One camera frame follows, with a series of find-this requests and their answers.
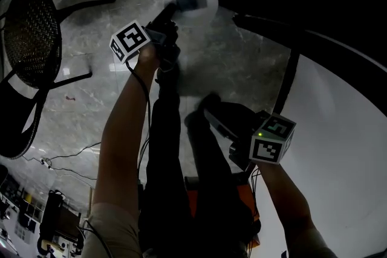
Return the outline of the black wicker chair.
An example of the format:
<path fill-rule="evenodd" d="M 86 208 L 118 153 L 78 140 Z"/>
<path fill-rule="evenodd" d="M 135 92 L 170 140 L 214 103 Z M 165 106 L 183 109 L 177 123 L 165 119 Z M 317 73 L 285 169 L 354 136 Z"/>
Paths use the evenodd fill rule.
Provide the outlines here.
<path fill-rule="evenodd" d="M 5 20 L 4 47 L 11 71 L 0 81 L 0 156 L 15 160 L 32 145 L 48 93 L 92 77 L 89 71 L 60 82 L 60 24 L 75 11 L 115 0 L 80 2 L 58 10 L 53 0 L 11 0 Z"/>

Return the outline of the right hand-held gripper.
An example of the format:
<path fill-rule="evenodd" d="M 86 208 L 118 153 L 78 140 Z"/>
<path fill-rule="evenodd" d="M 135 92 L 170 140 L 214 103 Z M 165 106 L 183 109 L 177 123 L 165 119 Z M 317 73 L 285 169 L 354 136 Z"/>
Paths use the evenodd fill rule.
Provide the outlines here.
<path fill-rule="evenodd" d="M 205 109 L 204 116 L 232 141 L 229 158 L 243 171 L 251 163 L 279 164 L 296 128 L 279 114 L 256 113 L 239 103 L 221 102 L 214 110 Z"/>

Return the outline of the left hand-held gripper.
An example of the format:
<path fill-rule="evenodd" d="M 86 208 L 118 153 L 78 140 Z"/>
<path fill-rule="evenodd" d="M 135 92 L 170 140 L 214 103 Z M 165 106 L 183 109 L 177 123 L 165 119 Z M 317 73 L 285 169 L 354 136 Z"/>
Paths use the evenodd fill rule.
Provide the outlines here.
<path fill-rule="evenodd" d="M 171 70 L 178 60 L 180 48 L 176 24 L 172 20 L 177 5 L 169 3 L 157 17 L 145 27 L 136 20 L 125 25 L 111 37 L 109 47 L 120 63 L 125 63 L 140 52 L 140 49 L 152 44 L 160 59 L 162 71 Z"/>

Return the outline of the person's left forearm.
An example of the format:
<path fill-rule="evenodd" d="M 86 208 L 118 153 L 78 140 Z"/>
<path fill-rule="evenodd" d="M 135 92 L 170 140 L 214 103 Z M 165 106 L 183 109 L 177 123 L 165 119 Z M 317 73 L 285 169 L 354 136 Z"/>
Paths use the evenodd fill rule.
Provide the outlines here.
<path fill-rule="evenodd" d="M 138 217 L 137 158 L 145 122 L 146 93 L 160 61 L 152 44 L 140 49 L 129 76 L 105 124 L 93 203 L 114 204 Z"/>

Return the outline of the white round plate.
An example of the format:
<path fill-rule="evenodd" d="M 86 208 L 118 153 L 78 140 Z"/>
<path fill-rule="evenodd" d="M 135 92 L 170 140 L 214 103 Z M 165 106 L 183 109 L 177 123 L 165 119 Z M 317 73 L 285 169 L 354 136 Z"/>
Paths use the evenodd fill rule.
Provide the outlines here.
<path fill-rule="evenodd" d="M 163 5 L 176 4 L 176 0 L 163 0 Z M 199 27 L 211 22 L 218 10 L 218 0 L 202 0 L 202 7 L 192 11 L 177 8 L 172 20 L 182 27 Z"/>

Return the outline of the person's right forearm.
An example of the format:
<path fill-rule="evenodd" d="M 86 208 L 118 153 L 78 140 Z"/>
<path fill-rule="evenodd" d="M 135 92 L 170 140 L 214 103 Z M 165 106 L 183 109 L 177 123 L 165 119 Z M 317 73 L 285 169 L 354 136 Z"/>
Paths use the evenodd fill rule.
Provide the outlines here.
<path fill-rule="evenodd" d="M 260 162 L 258 168 L 290 245 L 303 232 L 315 227 L 308 202 L 281 165 Z"/>

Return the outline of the person's right black shoe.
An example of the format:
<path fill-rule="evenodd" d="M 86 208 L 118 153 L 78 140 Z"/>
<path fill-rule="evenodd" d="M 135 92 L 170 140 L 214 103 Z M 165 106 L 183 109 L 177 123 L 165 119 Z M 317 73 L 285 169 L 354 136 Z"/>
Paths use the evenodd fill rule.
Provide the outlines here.
<path fill-rule="evenodd" d="M 188 114 L 184 119 L 185 126 L 188 127 L 190 122 L 196 117 L 203 117 L 205 109 L 212 109 L 212 107 L 217 105 L 220 101 L 220 96 L 215 92 L 211 92 L 209 95 L 205 96 L 205 98 L 196 105 L 194 111 Z"/>

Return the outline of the person's beige shirt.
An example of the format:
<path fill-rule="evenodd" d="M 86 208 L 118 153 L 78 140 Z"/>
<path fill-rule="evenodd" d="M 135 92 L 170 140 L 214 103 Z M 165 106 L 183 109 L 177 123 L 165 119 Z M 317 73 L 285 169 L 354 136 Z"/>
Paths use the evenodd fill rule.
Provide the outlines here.
<path fill-rule="evenodd" d="M 87 235 L 81 258 L 247 258 L 242 246 L 227 251 L 223 245 L 219 248 L 207 243 L 184 245 L 182 241 L 175 245 L 167 241 L 166 248 L 143 252 L 136 221 L 113 204 L 93 205 L 88 221 L 97 234 Z M 288 249 L 289 258 L 338 258 L 315 228 L 304 231 Z"/>

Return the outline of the orange bag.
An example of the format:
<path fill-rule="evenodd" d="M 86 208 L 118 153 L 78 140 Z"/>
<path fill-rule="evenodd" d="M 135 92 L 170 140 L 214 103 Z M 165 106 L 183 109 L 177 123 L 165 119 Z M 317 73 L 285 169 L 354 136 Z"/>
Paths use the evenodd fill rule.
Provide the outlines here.
<path fill-rule="evenodd" d="M 261 230 L 261 221 L 259 218 L 258 209 L 256 207 L 255 194 L 253 193 L 249 182 L 247 180 L 242 180 L 240 174 L 234 174 L 234 177 L 236 188 L 238 189 L 239 193 L 239 198 L 243 203 L 245 203 L 246 206 L 248 206 L 253 216 L 253 236 L 249 244 L 249 249 L 253 249 L 260 246 L 258 233 Z M 185 176 L 184 183 L 189 198 L 190 212 L 194 218 L 197 212 L 199 180 L 196 176 Z"/>

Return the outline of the person's black trousers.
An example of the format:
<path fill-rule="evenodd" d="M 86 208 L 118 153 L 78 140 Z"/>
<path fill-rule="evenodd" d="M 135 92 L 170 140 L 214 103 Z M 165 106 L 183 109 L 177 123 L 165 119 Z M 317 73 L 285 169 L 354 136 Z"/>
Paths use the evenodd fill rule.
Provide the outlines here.
<path fill-rule="evenodd" d="M 193 218 L 184 185 L 179 151 L 181 126 L 177 83 L 159 84 L 152 111 L 149 161 L 139 219 L 140 248 L 161 250 L 174 245 L 207 243 L 227 251 L 247 246 L 252 238 L 253 217 L 239 198 L 232 172 L 203 117 L 193 119 L 187 134 L 199 179 L 197 212 Z"/>

